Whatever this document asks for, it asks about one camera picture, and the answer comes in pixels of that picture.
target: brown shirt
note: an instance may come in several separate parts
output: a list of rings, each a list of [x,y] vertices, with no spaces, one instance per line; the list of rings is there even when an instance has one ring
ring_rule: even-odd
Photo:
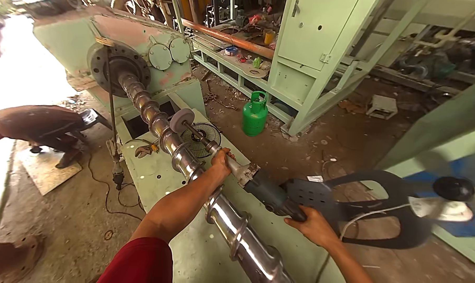
[[[0,110],[0,134],[37,141],[47,133],[61,135],[84,126],[77,113],[56,105],[26,105]]]

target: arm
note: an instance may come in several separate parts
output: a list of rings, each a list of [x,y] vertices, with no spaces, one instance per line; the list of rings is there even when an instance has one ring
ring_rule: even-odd
[[[129,241],[152,237],[169,243],[189,225],[213,191],[230,174],[225,155],[234,158],[230,149],[223,148],[201,177],[161,198],[145,215]]]
[[[311,242],[325,248],[341,270],[347,283],[372,283],[367,272],[349,254],[342,241],[339,240],[334,230],[318,210],[306,208],[302,205],[300,208],[307,215],[306,222],[297,222],[290,218],[285,218],[285,222],[299,230]]]

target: dirt floor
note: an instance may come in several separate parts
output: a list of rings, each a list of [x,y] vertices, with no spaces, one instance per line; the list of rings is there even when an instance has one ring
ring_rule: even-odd
[[[36,45],[34,38],[26,42]],[[51,55],[44,53],[40,56],[39,59],[42,60],[44,56]],[[18,57],[19,74],[29,71],[29,67],[19,61],[24,59]],[[49,68],[39,72],[39,79],[44,80],[43,74],[55,71]],[[194,71],[199,78],[204,73],[205,69],[201,66]],[[207,86],[203,82],[204,94],[211,91],[224,104],[230,103],[238,108],[246,102],[237,98],[245,99],[244,95],[238,94],[236,97],[234,89],[214,74],[209,74],[207,80]],[[59,82],[60,87],[67,87],[64,80]],[[53,86],[53,91],[57,92],[58,87]],[[370,78],[361,84],[351,100],[359,103],[369,95],[382,93],[398,98],[410,95],[406,90]],[[80,99],[85,101],[80,107],[95,108],[108,118],[106,109],[86,93]],[[372,168],[421,115],[418,112],[400,110],[390,120],[381,120],[363,114],[347,113],[340,107],[334,107],[314,122],[306,134],[293,142],[283,137],[279,130],[282,123],[272,116],[268,118],[264,132],[250,138],[240,128],[239,111],[226,108],[215,101],[207,102],[206,111],[222,134],[252,162],[265,168],[278,183],[288,178],[305,179],[310,175],[322,175],[329,179],[355,170]],[[0,242],[16,241],[28,234],[42,234],[46,245],[40,262],[22,282],[92,280],[102,273],[139,223],[132,216],[107,212],[105,199],[108,187],[91,178],[88,164],[96,179],[113,184],[112,159],[105,146],[105,141],[111,137],[110,131],[98,124],[84,134],[89,146],[83,146],[85,152],[79,161],[83,170],[45,196],[40,195],[20,161],[14,159],[8,201],[0,223]],[[25,142],[19,141],[15,150],[20,151],[26,147]],[[330,158],[337,161],[323,167],[323,162]],[[130,177],[127,176],[126,182],[128,181],[130,182]],[[369,198],[358,185],[338,188],[336,195],[341,201]],[[121,191],[120,201],[124,205],[133,206],[137,200],[133,186]],[[139,206],[123,207],[118,202],[118,192],[114,188],[110,190],[107,205],[112,212],[128,212],[140,218],[144,216]],[[387,225],[375,221],[362,221],[358,229],[349,231],[348,234],[372,237],[385,233],[385,227]],[[109,240],[105,239],[107,231],[113,232]],[[475,265],[434,236],[423,246],[409,250],[347,246],[359,262],[366,266],[375,282],[475,282]]]

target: green gas cylinder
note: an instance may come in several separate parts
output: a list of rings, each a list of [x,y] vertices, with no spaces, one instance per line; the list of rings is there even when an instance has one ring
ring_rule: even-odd
[[[263,100],[260,100],[260,94],[265,96]],[[264,129],[269,112],[266,102],[267,94],[262,91],[252,92],[252,100],[242,109],[242,130],[246,135],[254,137]]]

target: red sleeve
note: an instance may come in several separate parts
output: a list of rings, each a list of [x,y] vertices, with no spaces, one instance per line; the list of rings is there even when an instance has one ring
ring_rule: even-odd
[[[138,238],[115,255],[97,283],[171,283],[171,249],[158,238]]]

